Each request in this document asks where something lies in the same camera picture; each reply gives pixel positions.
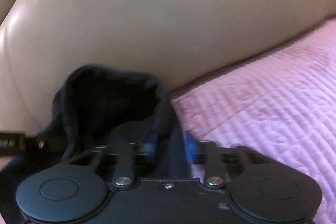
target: metal rivet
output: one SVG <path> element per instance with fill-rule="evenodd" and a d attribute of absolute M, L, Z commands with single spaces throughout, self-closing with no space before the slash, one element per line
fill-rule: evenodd
<path fill-rule="evenodd" d="M 43 146 L 44 146 L 44 141 L 40 141 L 40 142 L 39 142 L 39 149 L 42 149 Z"/>
<path fill-rule="evenodd" d="M 120 177 L 117 178 L 114 182 L 119 186 L 127 186 L 132 183 L 132 180 L 129 177 Z"/>
<path fill-rule="evenodd" d="M 223 183 L 223 179 L 220 177 L 209 177 L 207 183 L 211 186 L 218 186 Z"/>
<path fill-rule="evenodd" d="M 175 186 L 174 183 L 166 183 L 166 184 L 165 184 L 165 188 L 166 188 L 166 189 L 172 189 L 174 186 Z"/>

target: black circular cap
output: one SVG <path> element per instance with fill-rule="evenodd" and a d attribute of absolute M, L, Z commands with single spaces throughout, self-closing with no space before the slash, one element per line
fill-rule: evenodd
<path fill-rule="evenodd" d="M 259 184 L 260 192 L 270 199 L 286 200 L 294 197 L 299 187 L 287 179 L 269 178 Z"/>
<path fill-rule="evenodd" d="M 50 200 L 66 200 L 79 191 L 79 183 L 74 179 L 51 179 L 42 184 L 41 195 Z"/>
<path fill-rule="evenodd" d="M 58 164 L 25 179 L 16 202 L 29 219 L 60 223 L 93 213 L 107 194 L 105 182 L 90 168 Z"/>
<path fill-rule="evenodd" d="M 271 223 L 311 219 L 322 201 L 316 181 L 278 162 L 248 165 L 232 181 L 230 196 L 248 215 Z"/>

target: black fabric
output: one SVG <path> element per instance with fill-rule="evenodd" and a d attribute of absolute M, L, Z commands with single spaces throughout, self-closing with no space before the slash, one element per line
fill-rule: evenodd
<path fill-rule="evenodd" d="M 150 75 L 95 65 L 77 69 L 55 95 L 52 121 L 36 138 L 50 136 L 66 136 L 64 154 L 16 156 L 0 172 L 0 212 L 7 224 L 24 223 L 15 203 L 21 181 L 95 144 L 148 143 L 155 153 L 141 177 L 189 176 L 177 116 L 168 93 Z"/>

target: black device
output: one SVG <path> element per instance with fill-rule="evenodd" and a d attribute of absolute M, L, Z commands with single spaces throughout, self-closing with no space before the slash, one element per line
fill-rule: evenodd
<path fill-rule="evenodd" d="M 38 140 L 24 145 L 34 141 L 22 133 L 1 136 L 2 155 L 62 147 L 55 140 L 53 148 Z M 28 177 L 16 201 L 26 224 L 313 223 L 322 192 L 309 176 L 244 146 L 194 148 L 204 183 L 139 178 L 139 169 L 150 168 L 146 144 L 100 145 Z"/>

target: pink bedsheet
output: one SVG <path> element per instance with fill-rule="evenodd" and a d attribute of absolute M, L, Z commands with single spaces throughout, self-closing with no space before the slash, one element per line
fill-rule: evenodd
<path fill-rule="evenodd" d="M 173 100 L 185 129 L 240 143 L 313 177 L 317 224 L 336 223 L 336 20 Z"/>

